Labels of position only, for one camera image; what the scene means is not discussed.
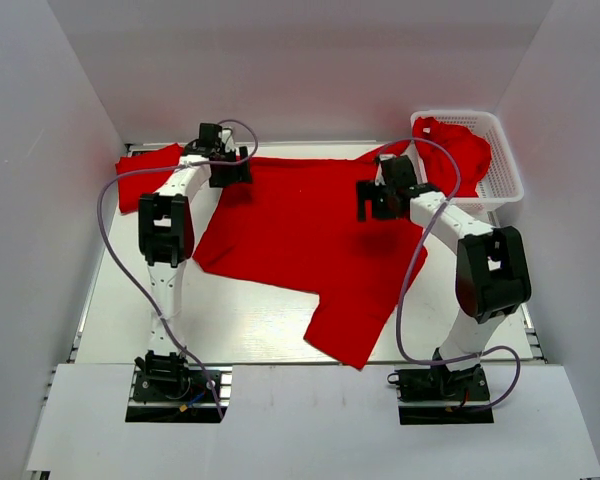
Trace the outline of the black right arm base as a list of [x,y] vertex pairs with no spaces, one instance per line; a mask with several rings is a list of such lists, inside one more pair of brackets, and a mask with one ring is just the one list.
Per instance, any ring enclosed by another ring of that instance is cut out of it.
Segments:
[[477,356],[459,362],[397,369],[387,383],[397,392],[402,426],[476,425],[494,422],[486,374]]

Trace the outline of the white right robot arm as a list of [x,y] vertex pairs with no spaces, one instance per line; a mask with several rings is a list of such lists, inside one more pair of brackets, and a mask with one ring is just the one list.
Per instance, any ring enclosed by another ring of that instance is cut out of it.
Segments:
[[[356,184],[357,216],[366,219],[366,205],[381,220],[405,218],[423,228],[409,261],[396,307],[396,344],[410,364],[439,367],[431,374],[433,390],[452,399],[468,385],[466,370],[494,351],[510,347],[486,347],[506,317],[531,297],[531,282],[520,232],[514,227],[496,228],[476,219],[431,184],[396,189],[373,181]],[[401,337],[403,303],[415,264],[426,239],[434,236],[456,255],[454,291],[458,314],[433,360],[409,356]]]

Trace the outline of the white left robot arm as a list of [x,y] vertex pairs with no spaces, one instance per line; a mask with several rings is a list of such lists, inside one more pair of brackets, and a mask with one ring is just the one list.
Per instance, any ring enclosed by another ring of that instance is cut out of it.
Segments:
[[147,264],[154,309],[148,349],[158,355],[185,354],[182,284],[195,246],[191,201],[205,185],[222,188],[248,182],[251,177],[246,160],[254,152],[230,141],[212,148],[192,143],[184,148],[166,180],[153,192],[140,196],[139,249]]

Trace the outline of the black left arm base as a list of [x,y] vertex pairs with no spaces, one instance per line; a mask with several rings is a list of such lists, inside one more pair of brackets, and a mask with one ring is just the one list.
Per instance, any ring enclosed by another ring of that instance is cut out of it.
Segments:
[[172,352],[135,359],[125,421],[218,424],[231,394],[229,369],[202,371]]

